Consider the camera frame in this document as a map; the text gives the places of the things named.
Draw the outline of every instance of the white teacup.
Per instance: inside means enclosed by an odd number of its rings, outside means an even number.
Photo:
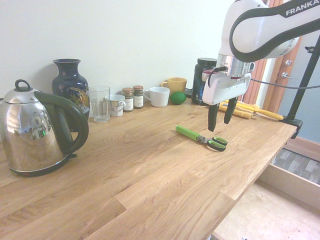
[[[125,96],[119,94],[113,94],[110,96],[110,115],[113,117],[120,117],[124,114]]]
[[[151,87],[148,91],[143,93],[145,98],[151,101],[151,105],[157,108],[162,108],[168,105],[169,94],[170,89],[163,86]]]

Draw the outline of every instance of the spice jar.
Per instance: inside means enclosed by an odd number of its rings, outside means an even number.
[[[125,97],[124,112],[132,112],[134,110],[134,90],[131,87],[122,88],[123,96]]]
[[[144,107],[144,87],[137,85],[133,86],[133,107],[142,109]]]

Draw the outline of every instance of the stainless steel kettle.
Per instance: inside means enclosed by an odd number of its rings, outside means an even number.
[[[81,148],[89,134],[86,116],[70,100],[41,92],[17,80],[0,105],[0,135],[10,169],[24,176],[39,176],[61,167]],[[66,121],[77,125],[73,140]]]

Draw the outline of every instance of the wooden table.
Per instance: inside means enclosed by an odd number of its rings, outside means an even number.
[[[0,151],[0,239],[204,240],[296,128],[265,117],[218,114],[191,103],[150,105],[109,122],[53,173],[11,173]],[[229,141],[211,150],[175,131],[181,125]]]

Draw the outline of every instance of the decorative vase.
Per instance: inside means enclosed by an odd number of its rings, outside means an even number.
[[[89,87],[87,80],[78,72],[79,59],[53,60],[59,69],[59,75],[52,81],[52,91],[60,97],[75,103],[88,120],[90,111]],[[78,132],[77,127],[66,112],[66,120],[72,132]]]

